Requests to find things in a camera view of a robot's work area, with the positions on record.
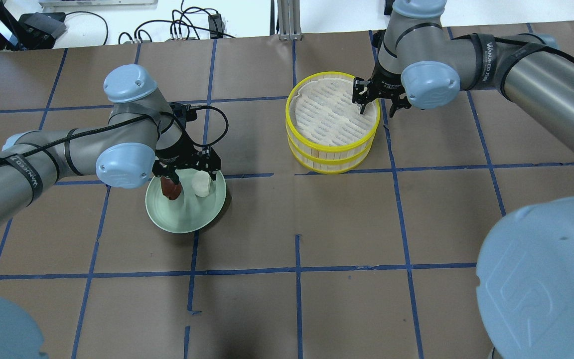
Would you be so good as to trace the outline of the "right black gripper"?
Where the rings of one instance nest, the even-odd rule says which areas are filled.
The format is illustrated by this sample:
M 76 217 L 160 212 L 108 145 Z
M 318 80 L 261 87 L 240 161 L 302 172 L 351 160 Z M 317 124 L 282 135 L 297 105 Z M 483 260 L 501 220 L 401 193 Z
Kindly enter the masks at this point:
M 360 115 L 364 115 L 367 105 L 375 100 L 389 99 L 392 101 L 390 105 L 390 118 L 392 118 L 398 110 L 412 107 L 404 96 L 405 93 L 401 75 L 383 68 L 379 61 L 376 61 L 368 80 L 360 77 L 353 79 L 353 104 L 360 105 Z

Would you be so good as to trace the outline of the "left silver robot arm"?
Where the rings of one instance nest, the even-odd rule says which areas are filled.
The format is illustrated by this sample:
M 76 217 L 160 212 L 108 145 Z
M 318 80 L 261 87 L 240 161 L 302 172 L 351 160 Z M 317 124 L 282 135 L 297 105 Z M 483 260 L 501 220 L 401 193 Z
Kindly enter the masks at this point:
M 145 186 L 75 175 L 63 144 L 0 166 L 0 296 L 38 321 L 51 359 L 182 357 L 188 320 L 175 291 L 189 278 L 96 275 L 155 259 L 153 270 L 189 270 L 194 235 L 155 227 Z

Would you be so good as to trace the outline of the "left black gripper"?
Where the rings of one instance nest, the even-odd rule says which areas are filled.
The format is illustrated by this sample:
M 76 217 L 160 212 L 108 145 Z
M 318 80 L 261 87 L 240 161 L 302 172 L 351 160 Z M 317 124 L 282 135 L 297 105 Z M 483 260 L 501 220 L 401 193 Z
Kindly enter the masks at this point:
M 152 166 L 155 177 L 169 178 L 175 185 L 180 184 L 177 170 L 197 170 L 209 173 L 210 179 L 216 181 L 217 172 L 221 170 L 221 158 L 212 146 L 196 149 L 193 145 L 171 146 L 155 150 L 156 159 Z

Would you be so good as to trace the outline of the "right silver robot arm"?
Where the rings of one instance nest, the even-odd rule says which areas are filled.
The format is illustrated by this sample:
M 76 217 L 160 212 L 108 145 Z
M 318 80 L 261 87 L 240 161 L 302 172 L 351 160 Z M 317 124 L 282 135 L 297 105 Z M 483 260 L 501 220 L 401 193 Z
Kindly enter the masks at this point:
M 395 0 L 353 102 L 433 109 L 496 88 L 574 152 L 574 57 L 549 35 L 447 39 L 443 0 Z M 525 206 L 492 227 L 476 264 L 481 320 L 504 359 L 574 359 L 574 197 Z

